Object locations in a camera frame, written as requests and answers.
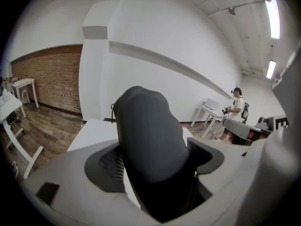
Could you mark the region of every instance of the light fixture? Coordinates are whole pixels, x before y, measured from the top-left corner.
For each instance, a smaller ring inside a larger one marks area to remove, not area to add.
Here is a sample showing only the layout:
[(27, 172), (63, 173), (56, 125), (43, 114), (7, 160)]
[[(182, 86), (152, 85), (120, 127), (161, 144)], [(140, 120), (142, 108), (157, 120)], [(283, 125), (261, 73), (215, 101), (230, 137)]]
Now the light fixture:
[(273, 60), (270, 60), (269, 61), (269, 69), (268, 69), (268, 73), (267, 73), (267, 78), (269, 78), (269, 79), (272, 78), (275, 67), (276, 67), (276, 62), (273, 61)]
[(280, 38), (280, 19), (276, 0), (271, 2), (265, 1), (269, 13), (269, 24), (271, 26), (271, 37), (274, 39)]

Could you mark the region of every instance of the red brick wall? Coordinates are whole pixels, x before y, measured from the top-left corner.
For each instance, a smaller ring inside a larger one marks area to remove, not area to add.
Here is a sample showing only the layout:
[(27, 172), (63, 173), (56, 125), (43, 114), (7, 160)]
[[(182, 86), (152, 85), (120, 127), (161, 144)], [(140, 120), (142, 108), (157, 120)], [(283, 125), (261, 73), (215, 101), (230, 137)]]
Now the red brick wall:
[[(12, 62), (19, 79), (35, 79), (38, 102), (74, 113), (79, 105), (79, 61), (82, 45), (49, 48)], [(33, 99), (31, 88), (27, 88)]]

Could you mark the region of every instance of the wooden floor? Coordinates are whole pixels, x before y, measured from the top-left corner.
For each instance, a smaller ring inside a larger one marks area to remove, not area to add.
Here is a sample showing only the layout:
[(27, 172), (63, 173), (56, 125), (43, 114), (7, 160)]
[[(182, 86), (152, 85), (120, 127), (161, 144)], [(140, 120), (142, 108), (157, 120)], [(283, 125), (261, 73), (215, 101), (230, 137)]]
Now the wooden floor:
[[(43, 106), (36, 108), (34, 103), (24, 105), (24, 109), (27, 117), (23, 118), (21, 111), (17, 113), (21, 122), (13, 123), (13, 132), (16, 133), (20, 128), (24, 129), (24, 134), (22, 133), (17, 139), (30, 156), (34, 155), (40, 145), (44, 147), (44, 151), (39, 155), (31, 170), (33, 172), (55, 156), (67, 151), (81, 129), (82, 118)], [(182, 126), (186, 127), (194, 137), (201, 137), (209, 126), (209, 123), (206, 126), (203, 126), (203, 124), (196, 123), (193, 128), (190, 127), (190, 124), (182, 124)], [(211, 132), (218, 126), (219, 122), (216, 122), (205, 139), (213, 139), (214, 135)], [(222, 132), (223, 127), (219, 130), (217, 136), (220, 136)], [(0, 131), (0, 141), (8, 161), (17, 162), (21, 178), (28, 162), (15, 147), (12, 150), (6, 150), (9, 138), (4, 130)]]

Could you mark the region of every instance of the person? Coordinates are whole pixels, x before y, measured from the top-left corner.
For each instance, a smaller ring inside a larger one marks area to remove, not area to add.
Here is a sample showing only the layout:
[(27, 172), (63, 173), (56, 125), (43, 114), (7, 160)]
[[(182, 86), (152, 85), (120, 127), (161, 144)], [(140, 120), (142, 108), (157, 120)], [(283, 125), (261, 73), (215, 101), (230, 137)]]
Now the person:
[[(244, 109), (244, 98), (242, 97), (242, 92), (240, 88), (235, 88), (233, 90), (233, 95), (235, 98), (237, 98), (236, 102), (234, 103), (234, 106), (231, 109), (228, 109), (227, 112), (229, 112), (229, 119), (233, 121), (241, 122), (241, 113)], [(222, 142), (227, 135), (229, 134), (229, 130), (225, 128), (222, 136), (214, 141)]]

